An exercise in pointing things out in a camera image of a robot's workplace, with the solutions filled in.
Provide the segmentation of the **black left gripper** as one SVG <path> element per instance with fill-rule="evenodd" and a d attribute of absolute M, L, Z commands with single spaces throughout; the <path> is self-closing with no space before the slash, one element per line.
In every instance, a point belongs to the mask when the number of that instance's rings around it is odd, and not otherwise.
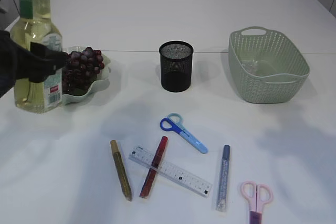
<path fill-rule="evenodd" d="M 31 42 L 30 52 L 19 46 L 8 31 L 1 30 L 1 97 L 16 83 L 27 78 L 29 82 L 41 83 L 56 70 L 66 65 L 67 54 L 47 46 Z"/>

